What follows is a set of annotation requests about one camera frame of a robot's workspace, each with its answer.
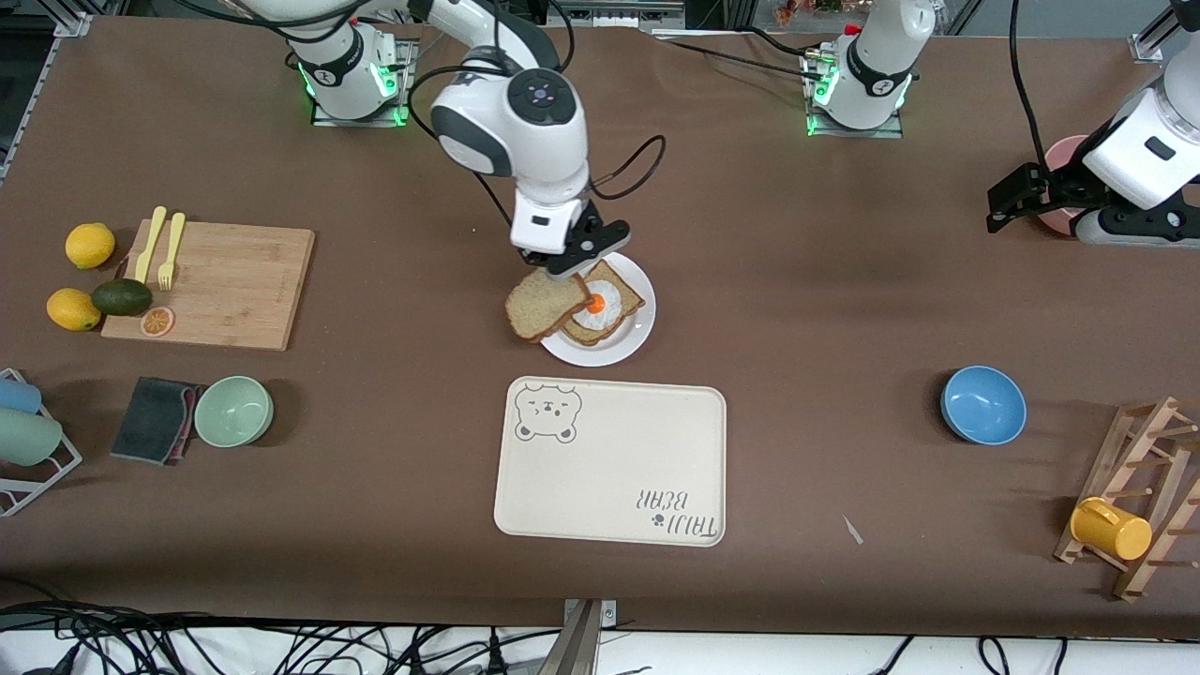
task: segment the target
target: bear drawing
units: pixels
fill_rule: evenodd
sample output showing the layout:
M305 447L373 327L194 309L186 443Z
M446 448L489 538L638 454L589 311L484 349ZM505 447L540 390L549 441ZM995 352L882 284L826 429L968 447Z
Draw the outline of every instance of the bear drawing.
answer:
M583 408L583 400L575 389L527 384L517 394L516 406L517 438L553 436L559 443L575 440L575 417Z

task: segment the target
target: pink object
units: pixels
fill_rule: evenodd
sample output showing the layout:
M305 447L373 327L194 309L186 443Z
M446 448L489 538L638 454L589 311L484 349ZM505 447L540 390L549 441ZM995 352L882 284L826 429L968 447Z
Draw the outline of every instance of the pink object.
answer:
M1086 136L1068 136L1062 141L1055 143L1046 150L1046 163L1050 165L1050 171L1056 168L1062 168L1067 162L1070 161L1070 156L1075 154L1075 149L1079 144L1086 141ZM1082 209L1058 209L1055 211L1046 211L1038 216L1046 227L1062 234L1063 237L1070 237L1070 219L1079 215Z

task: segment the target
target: brown table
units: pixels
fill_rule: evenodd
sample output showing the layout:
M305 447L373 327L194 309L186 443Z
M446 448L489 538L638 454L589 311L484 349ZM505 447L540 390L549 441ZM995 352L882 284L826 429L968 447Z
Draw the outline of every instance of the brown table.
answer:
M704 44L788 65L739 37ZM1093 129L1150 73L1120 41L1022 48L1051 141ZM502 303L524 268L472 177L415 127L310 127L284 53L265 31L166 19L102 18L64 43L0 190L0 364L44 389L86 462L0 521L0 573L239 616L552 625L562 598L614 597L641 628L1200 637L1194 573L1159 572L1128 605L1106 599L1105 566L1050 558L1114 406L1196 393L1200 258L1026 222L985 233L988 187L1032 155L1002 40L934 40L905 138L864 142L805 137L784 76L580 30L569 74L594 172L670 137L652 183L601 204L635 228L626 252L659 322L594 372L509 333ZM428 65L460 53L444 40ZM289 351L148 346L44 318L54 289L101 279L62 259L71 227L101 220L127 243L160 203L318 232ZM1025 389L1010 446L964 444L940 422L941 382L973 363ZM196 441L175 468L108 458L139 375L230 374L277 399L260 447ZM724 392L724 542L502 534L503 400L522 375Z

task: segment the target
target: white scrap on table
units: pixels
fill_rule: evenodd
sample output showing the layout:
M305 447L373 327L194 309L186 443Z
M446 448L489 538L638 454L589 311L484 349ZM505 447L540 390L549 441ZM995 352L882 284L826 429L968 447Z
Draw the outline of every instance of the white scrap on table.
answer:
M853 537L854 540L858 542L858 545L862 546L863 545L863 536L858 533L858 530L854 530L853 524L850 522L850 519L846 518L845 513L841 514L841 519L846 521L846 530L850 530L850 536Z

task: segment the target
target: green bowl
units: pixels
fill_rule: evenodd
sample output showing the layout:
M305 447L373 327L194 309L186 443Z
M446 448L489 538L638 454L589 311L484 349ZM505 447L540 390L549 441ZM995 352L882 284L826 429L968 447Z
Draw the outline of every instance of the green bowl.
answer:
M235 375L217 382L196 406L196 432L215 448L236 448L257 441L275 417L266 388Z

